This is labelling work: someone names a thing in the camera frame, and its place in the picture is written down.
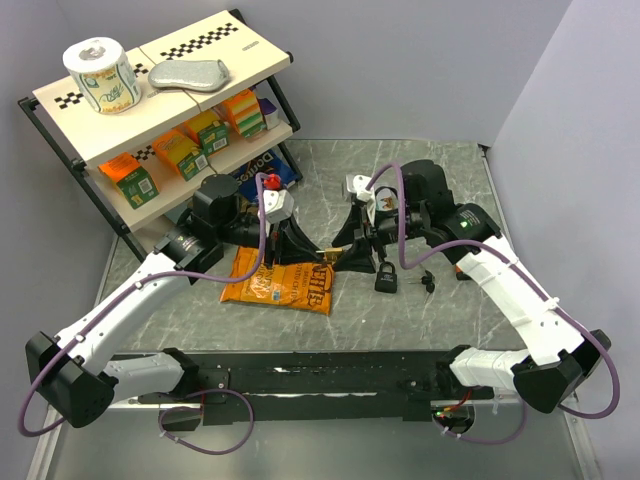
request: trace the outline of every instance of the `gray wall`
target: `gray wall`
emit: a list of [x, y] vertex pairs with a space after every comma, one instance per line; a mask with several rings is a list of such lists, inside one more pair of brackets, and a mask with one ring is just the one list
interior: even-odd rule
[[[36, 440], [16, 430], [27, 390], [24, 344], [57, 332], [92, 305], [111, 234], [97, 210], [20, 111], [16, 100], [64, 75], [61, 54], [77, 41], [55, 3], [3, 2], [0, 15], [0, 465], [24, 478]], [[28, 425], [42, 425], [34, 402]]]
[[80, 37], [138, 46], [224, 8], [295, 57], [301, 138], [491, 144], [570, 0], [58, 0]]
[[[638, 478], [640, 4], [574, 0], [489, 151], [517, 251], [549, 292], [612, 339], [620, 408], [588, 422], [607, 479]], [[610, 398], [603, 366], [585, 411]]]

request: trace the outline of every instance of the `black padlock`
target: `black padlock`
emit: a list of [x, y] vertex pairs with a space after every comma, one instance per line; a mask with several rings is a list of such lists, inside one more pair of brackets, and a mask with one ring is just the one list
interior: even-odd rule
[[[385, 267], [390, 267], [390, 272], [385, 272]], [[398, 291], [398, 275], [396, 275], [396, 267], [391, 262], [382, 262], [378, 269], [376, 277], [376, 292], [396, 293]]]

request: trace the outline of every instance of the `checkered pattern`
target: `checkered pattern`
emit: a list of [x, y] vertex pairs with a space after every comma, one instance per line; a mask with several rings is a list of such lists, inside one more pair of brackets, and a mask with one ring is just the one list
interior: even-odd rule
[[198, 38], [191, 39], [188, 43], [183, 43], [177, 48], [171, 48], [168, 52], [161, 52], [160, 55], [165, 57], [166, 60], [174, 60], [186, 55], [187, 53], [200, 50], [205, 45], [211, 45], [213, 42], [222, 40], [223, 37], [228, 37], [233, 32], [237, 31], [238, 27], [234, 27], [232, 23], [227, 23], [225, 26], [218, 27], [215, 30], [207, 32], [206, 35], [200, 35]]
[[64, 110], [70, 104], [71, 105], [79, 104], [80, 103], [80, 99], [82, 97], [84, 97], [84, 95], [81, 94], [80, 92], [78, 92], [78, 93], [69, 92], [69, 93], [67, 93], [67, 98], [58, 97], [58, 98], [54, 98], [53, 100], [58, 104], [58, 107], [60, 108], [60, 110]]
[[153, 147], [151, 145], [147, 145], [142, 150], [138, 150], [134, 155], [135, 159], [139, 162], [142, 160], [147, 160], [149, 157], [155, 156], [155, 152], [153, 151]]
[[136, 74], [136, 77], [140, 76], [140, 75], [144, 75], [145, 73], [149, 73], [149, 70], [147, 70], [144, 65], [142, 65], [141, 63], [136, 63], [135, 68], [133, 69], [133, 73]]

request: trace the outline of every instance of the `orange bag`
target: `orange bag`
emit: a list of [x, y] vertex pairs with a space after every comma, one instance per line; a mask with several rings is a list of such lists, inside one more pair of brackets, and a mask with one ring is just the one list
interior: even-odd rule
[[[231, 276], [241, 277], [247, 273], [257, 256], [256, 249], [239, 247]], [[260, 265], [248, 280], [228, 284], [222, 291], [220, 301], [281, 305], [329, 315], [333, 275], [333, 268], [328, 264], [297, 263], [274, 265], [270, 269]]]

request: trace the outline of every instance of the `marble table top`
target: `marble table top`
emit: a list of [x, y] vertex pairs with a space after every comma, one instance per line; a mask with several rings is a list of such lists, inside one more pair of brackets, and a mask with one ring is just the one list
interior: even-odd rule
[[[298, 223], [320, 248], [342, 226], [349, 205], [342, 201], [347, 173], [371, 175], [379, 166], [427, 158], [440, 164], [457, 202], [481, 205], [501, 224], [482, 151], [473, 143], [401, 140], [291, 140], [287, 145], [299, 162], [304, 181], [291, 192]], [[395, 185], [392, 173], [384, 183]], [[428, 248], [423, 240], [408, 244], [407, 257]], [[388, 247], [389, 259], [397, 249]], [[211, 272], [228, 275], [235, 247]], [[138, 261], [119, 241], [108, 265], [103, 295], [133, 273]], [[425, 265], [436, 277], [427, 296], [419, 284], [422, 272], [398, 271], [398, 293], [374, 291], [375, 276], [338, 272], [331, 314], [239, 303], [220, 303], [223, 286], [197, 282], [168, 300], [123, 345], [122, 351], [155, 351], [177, 347], [195, 350], [387, 350], [449, 349], [459, 344], [518, 349], [523, 343], [493, 302], [473, 282], [459, 282], [442, 255]]]

